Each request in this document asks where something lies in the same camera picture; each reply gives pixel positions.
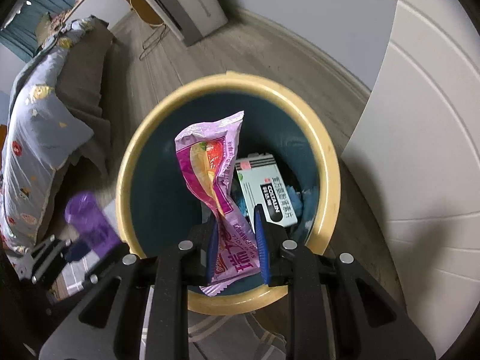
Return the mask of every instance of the pillow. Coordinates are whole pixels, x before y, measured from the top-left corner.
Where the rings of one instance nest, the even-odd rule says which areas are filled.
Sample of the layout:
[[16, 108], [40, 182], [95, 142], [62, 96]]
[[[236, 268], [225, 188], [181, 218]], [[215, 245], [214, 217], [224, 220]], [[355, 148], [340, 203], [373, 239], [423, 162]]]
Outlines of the pillow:
[[42, 16], [37, 27], [35, 28], [35, 35], [37, 37], [38, 46], [44, 44], [45, 40], [50, 36], [51, 33], [51, 19], [50, 14], [46, 13]]

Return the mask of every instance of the pink snack wrapper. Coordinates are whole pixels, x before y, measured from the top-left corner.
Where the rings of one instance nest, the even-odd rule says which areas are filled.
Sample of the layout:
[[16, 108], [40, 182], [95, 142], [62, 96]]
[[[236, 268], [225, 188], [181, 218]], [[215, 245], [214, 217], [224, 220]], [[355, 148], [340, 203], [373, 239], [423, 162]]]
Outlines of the pink snack wrapper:
[[218, 253], [211, 284], [214, 296], [230, 283], [260, 271], [255, 234], [230, 197], [243, 111], [217, 122], [195, 123], [175, 138], [175, 150], [187, 188], [218, 222]]

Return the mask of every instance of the metal screw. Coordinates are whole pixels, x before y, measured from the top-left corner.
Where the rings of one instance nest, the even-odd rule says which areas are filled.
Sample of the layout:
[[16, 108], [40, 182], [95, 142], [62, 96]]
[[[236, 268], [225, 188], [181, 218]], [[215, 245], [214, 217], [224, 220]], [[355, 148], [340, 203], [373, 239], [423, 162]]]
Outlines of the metal screw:
[[340, 261], [344, 264], [352, 264], [354, 258], [350, 253], [342, 253], [340, 254]]
[[188, 239], [180, 242], [178, 244], [178, 248], [181, 250], [181, 251], [189, 251], [192, 247], [194, 247], [194, 243]]
[[126, 266], [131, 266], [135, 261], [137, 261], [137, 256], [134, 254], [127, 254], [122, 258], [122, 263], [124, 263]]
[[292, 239], [287, 239], [286, 241], [282, 242], [282, 246], [283, 246], [283, 249], [292, 251], [294, 249], [297, 249], [298, 244]]

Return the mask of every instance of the window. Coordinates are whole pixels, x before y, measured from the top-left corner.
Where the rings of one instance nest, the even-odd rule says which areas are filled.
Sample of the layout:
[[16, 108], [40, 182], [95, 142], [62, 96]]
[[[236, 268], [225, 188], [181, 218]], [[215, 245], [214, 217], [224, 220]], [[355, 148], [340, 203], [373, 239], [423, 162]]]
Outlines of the window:
[[0, 43], [22, 61], [28, 62], [39, 47], [35, 29], [46, 14], [57, 15], [71, 9], [76, 0], [22, 0], [14, 17], [0, 31]]

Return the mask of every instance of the trash bin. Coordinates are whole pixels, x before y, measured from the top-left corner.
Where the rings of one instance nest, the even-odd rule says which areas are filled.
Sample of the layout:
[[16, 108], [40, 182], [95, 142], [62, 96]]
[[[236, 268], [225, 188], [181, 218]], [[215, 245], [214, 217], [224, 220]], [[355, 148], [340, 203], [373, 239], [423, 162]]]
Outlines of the trash bin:
[[[227, 72], [193, 81], [160, 102], [142, 122], [118, 174], [116, 210], [121, 236], [133, 253], [156, 256], [202, 222], [200, 201], [187, 189], [175, 155], [186, 126], [243, 110], [238, 157], [271, 153], [296, 176], [304, 208], [294, 238], [316, 254], [330, 241], [340, 203], [340, 174], [332, 141], [315, 112], [284, 86], [258, 76]], [[198, 288], [189, 310], [230, 315], [259, 309], [287, 293], [265, 286], [260, 274], [240, 279], [215, 297]]]

